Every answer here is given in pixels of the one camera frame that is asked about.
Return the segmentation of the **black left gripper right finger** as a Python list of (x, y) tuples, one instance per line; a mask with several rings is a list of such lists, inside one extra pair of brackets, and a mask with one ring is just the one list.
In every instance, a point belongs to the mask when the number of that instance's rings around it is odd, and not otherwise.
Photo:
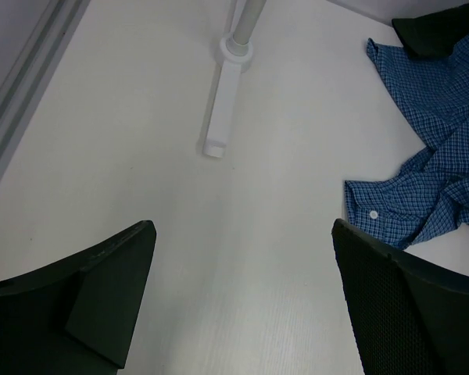
[(469, 277), (342, 219), (331, 236), (366, 374), (469, 374)]

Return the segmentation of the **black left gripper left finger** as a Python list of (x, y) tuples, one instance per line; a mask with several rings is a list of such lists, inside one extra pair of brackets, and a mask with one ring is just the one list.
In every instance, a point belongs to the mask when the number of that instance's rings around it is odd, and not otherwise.
[(115, 374), (126, 365), (152, 264), (143, 220), (0, 281), (0, 374)]

